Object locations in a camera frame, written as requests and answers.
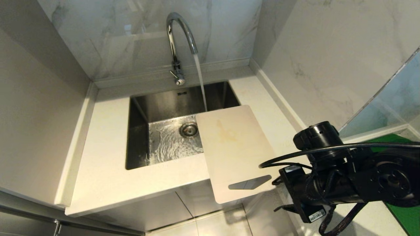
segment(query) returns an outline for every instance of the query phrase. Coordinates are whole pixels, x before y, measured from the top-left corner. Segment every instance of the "stainless steel sink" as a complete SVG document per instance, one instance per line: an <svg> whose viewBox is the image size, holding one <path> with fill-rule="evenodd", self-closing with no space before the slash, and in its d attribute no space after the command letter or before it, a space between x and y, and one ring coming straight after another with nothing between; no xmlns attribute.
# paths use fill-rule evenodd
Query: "stainless steel sink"
<svg viewBox="0 0 420 236"><path fill-rule="evenodd" d="M239 106L228 82L204 90L209 111ZM132 97L126 169L202 153L195 114L204 111L200 86Z"/></svg>

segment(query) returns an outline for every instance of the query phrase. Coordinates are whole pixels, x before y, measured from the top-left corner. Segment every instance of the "black cable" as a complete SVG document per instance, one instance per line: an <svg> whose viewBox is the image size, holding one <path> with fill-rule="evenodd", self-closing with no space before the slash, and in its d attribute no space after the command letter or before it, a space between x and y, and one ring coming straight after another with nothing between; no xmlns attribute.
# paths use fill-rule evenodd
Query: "black cable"
<svg viewBox="0 0 420 236"><path fill-rule="evenodd" d="M354 219L354 217L359 213L359 211L366 206L367 202L359 202L357 203L353 209L344 217L343 220L331 231L325 233L325 230L327 229L328 224L331 222L331 219L334 214L334 210L336 208L335 205L331 205L331 209L328 211L327 216L325 216L325 219L322 221L321 225L319 226L319 233L322 236L336 236L339 233L341 233Z"/></svg>
<svg viewBox="0 0 420 236"><path fill-rule="evenodd" d="M318 172L316 172L315 170L317 169L317 163L316 163L316 161L315 161L315 158L312 156L312 155L309 155L308 156L308 159L309 159L309 162L311 163L311 165L312 165L312 171L311 171L311 173L308 175L308 177L306 178L306 180L305 180L305 190L304 190L304 193L305 193L305 195L306 195L306 197L309 199L309 200L312 200L312 201L314 201L314 200L316 200L315 198L312 198L309 194L308 194L308 187L309 187L309 184L311 183L311 181L313 181L314 179L315 179L315 177L316 176L318 176Z"/></svg>
<svg viewBox="0 0 420 236"><path fill-rule="evenodd" d="M316 152L324 152L324 151L332 151L338 149L346 149L346 148L356 148L356 147L393 147L393 148L420 148L420 143L413 143L413 144L398 144L398 143L389 143L389 142L376 142L376 143L352 143L352 144L339 144L333 145L329 147L320 147L320 148L313 148L305 151L294 152L287 155L283 155L280 157L273 158L271 160L265 161L261 163L258 167L259 168L267 168L268 165L273 164L278 161L286 160L292 157L298 157L302 155L312 154Z"/></svg>
<svg viewBox="0 0 420 236"><path fill-rule="evenodd" d="M312 167L308 166L308 165L304 165L304 164L300 164L300 163L295 163L295 162L281 162L281 163L273 163L273 164L269 164L267 167L272 167L272 166L280 166L280 165L297 165L303 168L307 168L312 170Z"/></svg>
<svg viewBox="0 0 420 236"><path fill-rule="evenodd" d="M339 174L341 176L344 176L343 172L341 172L340 170L335 169L335 170L330 171L328 173L327 181L325 182L325 188L324 188L324 190L321 193L319 193L319 197L318 198L314 198L314 197L310 196L309 193L308 193L308 191L307 191L307 189L309 187L309 184L310 184L310 180L312 180L314 178L313 176L312 177L309 176L308 179L307 179L307 181L306 181L306 183L305 183L306 197L309 200L315 201L315 202L324 199L324 197L327 196L329 194L330 190L331 190L331 187L333 185L333 179L335 177L335 174Z"/></svg>

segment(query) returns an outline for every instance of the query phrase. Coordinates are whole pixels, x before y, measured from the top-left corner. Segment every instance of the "marble backsplash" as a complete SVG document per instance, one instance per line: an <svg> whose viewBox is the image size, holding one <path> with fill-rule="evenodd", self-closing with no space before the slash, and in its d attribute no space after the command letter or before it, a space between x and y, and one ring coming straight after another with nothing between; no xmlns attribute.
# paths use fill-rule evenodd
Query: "marble backsplash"
<svg viewBox="0 0 420 236"><path fill-rule="evenodd" d="M252 59L305 125L342 127L420 45L418 0L263 0Z"/></svg>
<svg viewBox="0 0 420 236"><path fill-rule="evenodd" d="M94 81L171 68L166 17L189 24L200 63L250 58L262 0L38 0ZM194 64L182 29L174 38L183 67Z"/></svg>

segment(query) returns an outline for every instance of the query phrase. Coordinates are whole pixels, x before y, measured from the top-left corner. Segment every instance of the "stain on cutting board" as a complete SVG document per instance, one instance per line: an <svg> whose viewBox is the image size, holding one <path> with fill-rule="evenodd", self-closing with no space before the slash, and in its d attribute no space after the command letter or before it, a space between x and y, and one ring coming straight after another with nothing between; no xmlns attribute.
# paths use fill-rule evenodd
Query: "stain on cutting board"
<svg viewBox="0 0 420 236"><path fill-rule="evenodd" d="M223 124L220 120L216 121L216 126L218 129L218 135L220 142L236 142L236 132L230 129L225 129Z"/></svg>

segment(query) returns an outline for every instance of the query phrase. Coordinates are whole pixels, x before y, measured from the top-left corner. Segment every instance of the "glass panel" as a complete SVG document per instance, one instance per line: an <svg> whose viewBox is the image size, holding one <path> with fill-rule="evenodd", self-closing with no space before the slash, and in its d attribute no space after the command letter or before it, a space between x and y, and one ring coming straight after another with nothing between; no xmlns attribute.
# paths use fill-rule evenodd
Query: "glass panel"
<svg viewBox="0 0 420 236"><path fill-rule="evenodd" d="M340 130L340 137L410 123L420 114L419 49Z"/></svg>

